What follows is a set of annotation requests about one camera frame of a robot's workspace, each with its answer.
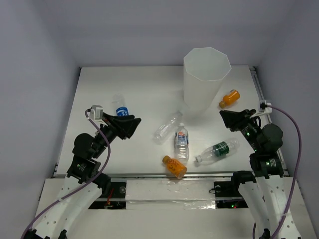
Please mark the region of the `orange sea-buckthorn juice bottle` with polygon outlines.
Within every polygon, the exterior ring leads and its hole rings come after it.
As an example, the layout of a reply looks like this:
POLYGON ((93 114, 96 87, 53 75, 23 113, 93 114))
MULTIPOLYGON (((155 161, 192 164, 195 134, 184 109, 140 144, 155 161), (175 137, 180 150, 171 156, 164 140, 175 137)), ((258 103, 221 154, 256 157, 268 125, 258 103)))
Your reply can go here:
POLYGON ((187 172, 187 167, 184 166, 181 162, 179 162, 175 158, 171 158, 169 156, 165 156, 162 159, 163 164, 166 169, 173 174, 177 179, 181 179, 187 172))

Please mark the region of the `clear bottle without label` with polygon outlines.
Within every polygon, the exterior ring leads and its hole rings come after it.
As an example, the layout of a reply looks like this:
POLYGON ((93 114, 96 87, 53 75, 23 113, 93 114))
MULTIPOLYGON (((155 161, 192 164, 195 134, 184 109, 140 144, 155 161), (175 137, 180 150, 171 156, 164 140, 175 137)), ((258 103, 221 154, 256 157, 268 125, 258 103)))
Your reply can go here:
POLYGON ((177 111, 170 115, 168 119, 154 132, 153 140, 157 144, 163 144, 168 136, 178 127, 181 123, 182 112, 177 111))

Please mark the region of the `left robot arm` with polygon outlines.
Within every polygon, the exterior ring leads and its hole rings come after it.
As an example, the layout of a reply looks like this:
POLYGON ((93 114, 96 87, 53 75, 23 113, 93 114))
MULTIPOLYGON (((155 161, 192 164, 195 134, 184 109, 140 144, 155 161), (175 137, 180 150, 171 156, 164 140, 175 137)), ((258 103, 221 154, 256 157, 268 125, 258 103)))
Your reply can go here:
POLYGON ((96 135, 82 133, 75 138, 73 160, 55 201, 29 223, 23 239, 68 238, 91 204, 110 194, 111 177, 103 173, 108 160, 101 163, 98 158, 104 151, 110 158, 111 142, 131 138, 142 120, 134 115, 108 115, 101 106, 92 106, 84 114, 96 135))

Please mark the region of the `clear bottle green label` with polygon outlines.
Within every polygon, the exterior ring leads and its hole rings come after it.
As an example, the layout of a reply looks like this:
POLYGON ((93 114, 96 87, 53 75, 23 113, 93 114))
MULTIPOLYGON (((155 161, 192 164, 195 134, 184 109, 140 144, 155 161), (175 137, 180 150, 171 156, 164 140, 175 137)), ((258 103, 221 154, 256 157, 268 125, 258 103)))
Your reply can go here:
POLYGON ((210 165, 220 160, 226 159, 235 154, 240 147, 240 143, 236 138, 230 138, 219 142, 195 157, 197 165, 210 165))

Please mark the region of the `clear bottle blue orange label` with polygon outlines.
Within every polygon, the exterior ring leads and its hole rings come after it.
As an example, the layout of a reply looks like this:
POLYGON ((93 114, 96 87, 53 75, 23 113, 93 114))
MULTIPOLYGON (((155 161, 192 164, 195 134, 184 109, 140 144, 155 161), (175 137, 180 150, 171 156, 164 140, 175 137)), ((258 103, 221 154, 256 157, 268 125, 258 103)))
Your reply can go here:
POLYGON ((189 160, 189 134, 183 123, 178 125, 174 136, 174 156, 182 164, 189 160))

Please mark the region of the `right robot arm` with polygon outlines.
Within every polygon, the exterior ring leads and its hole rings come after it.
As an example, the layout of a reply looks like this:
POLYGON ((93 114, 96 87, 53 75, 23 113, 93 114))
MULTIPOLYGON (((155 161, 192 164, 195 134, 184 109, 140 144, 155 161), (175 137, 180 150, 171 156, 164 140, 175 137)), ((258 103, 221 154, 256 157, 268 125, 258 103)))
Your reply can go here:
POLYGON ((249 156, 251 171, 234 172, 229 189, 241 195, 254 219, 253 231, 261 239, 300 239, 290 204, 293 192, 286 193, 284 170, 278 157, 283 145, 283 132, 275 124, 258 125, 261 115, 256 110, 234 112, 221 110, 227 129, 239 131, 253 149, 249 156))

